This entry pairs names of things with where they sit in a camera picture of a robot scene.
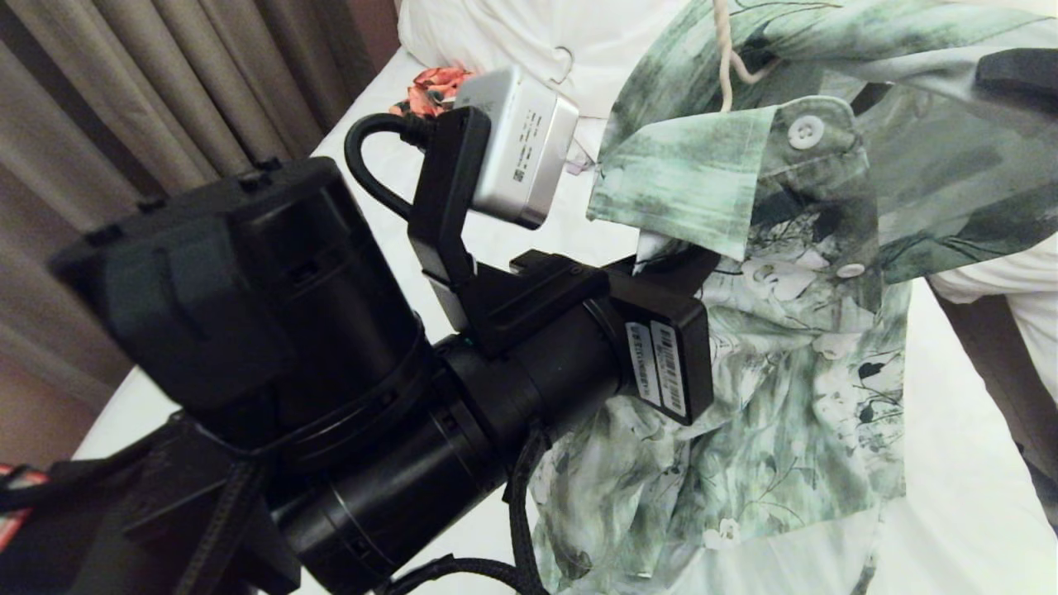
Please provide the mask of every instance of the white pillow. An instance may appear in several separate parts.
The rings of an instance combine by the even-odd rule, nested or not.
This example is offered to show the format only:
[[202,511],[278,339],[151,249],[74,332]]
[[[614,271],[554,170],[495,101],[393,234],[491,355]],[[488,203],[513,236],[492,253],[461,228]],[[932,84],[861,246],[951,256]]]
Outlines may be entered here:
[[639,58],[688,0],[404,0],[398,32],[426,66],[516,62],[608,118]]

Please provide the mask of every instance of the white rope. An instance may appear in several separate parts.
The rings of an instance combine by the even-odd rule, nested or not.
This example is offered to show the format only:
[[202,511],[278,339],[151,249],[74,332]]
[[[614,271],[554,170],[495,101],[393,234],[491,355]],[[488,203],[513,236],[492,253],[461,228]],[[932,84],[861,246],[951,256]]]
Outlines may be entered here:
[[731,89],[731,67],[734,67],[738,78],[746,85],[752,85],[774,70],[779,65],[779,59],[768,62],[761,70],[750,73],[746,68],[746,62],[742,61],[742,56],[734,51],[731,42],[731,10],[728,7],[728,0],[713,0],[713,20],[716,23],[716,46],[720,51],[720,93],[724,102],[720,105],[720,112],[731,111],[731,104],[734,102],[734,91]]

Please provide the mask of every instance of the curtain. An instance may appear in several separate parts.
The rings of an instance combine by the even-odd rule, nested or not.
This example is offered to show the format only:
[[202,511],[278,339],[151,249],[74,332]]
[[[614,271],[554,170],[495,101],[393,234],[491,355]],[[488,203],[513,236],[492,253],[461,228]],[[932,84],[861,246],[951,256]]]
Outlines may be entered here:
[[0,461],[47,423],[12,421],[28,399],[97,412],[131,365],[48,259],[144,196],[308,156],[396,47],[391,0],[0,0]]

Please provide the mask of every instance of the shirt button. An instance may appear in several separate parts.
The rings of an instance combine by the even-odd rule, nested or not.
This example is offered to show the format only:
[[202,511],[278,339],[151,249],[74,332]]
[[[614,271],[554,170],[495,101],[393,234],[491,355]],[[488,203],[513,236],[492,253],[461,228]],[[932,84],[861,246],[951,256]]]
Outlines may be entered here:
[[787,133],[790,146],[798,150],[809,149],[823,140],[823,130],[825,129],[826,124],[823,124],[823,121],[815,115],[802,115],[794,121]]
[[853,278],[863,274],[867,267],[860,265],[859,263],[853,263],[852,265],[845,265],[838,269],[838,276],[841,278]]

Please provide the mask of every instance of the black mount bracket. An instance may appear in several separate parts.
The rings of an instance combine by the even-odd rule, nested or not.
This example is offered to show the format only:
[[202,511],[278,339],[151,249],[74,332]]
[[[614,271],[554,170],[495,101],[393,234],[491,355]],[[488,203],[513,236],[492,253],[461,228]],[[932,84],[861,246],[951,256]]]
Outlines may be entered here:
[[565,256],[530,251],[506,272],[467,252],[461,234],[490,129],[472,107],[437,119],[407,234],[452,326],[494,357],[609,285],[604,271]]

